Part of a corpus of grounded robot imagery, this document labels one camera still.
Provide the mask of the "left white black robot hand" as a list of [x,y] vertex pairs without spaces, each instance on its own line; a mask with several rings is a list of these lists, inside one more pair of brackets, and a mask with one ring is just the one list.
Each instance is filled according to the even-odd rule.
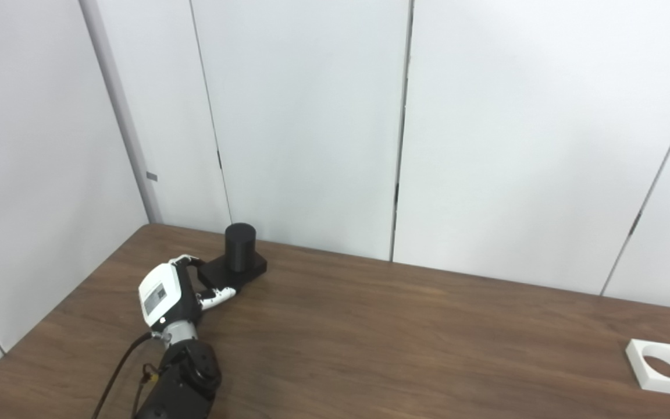
[[141,281],[138,287],[142,315],[151,331],[164,332],[177,322],[196,324],[210,308],[230,300],[237,294],[235,288],[216,288],[202,280],[206,289],[194,290],[188,269],[204,265],[194,255],[183,254],[159,264]]

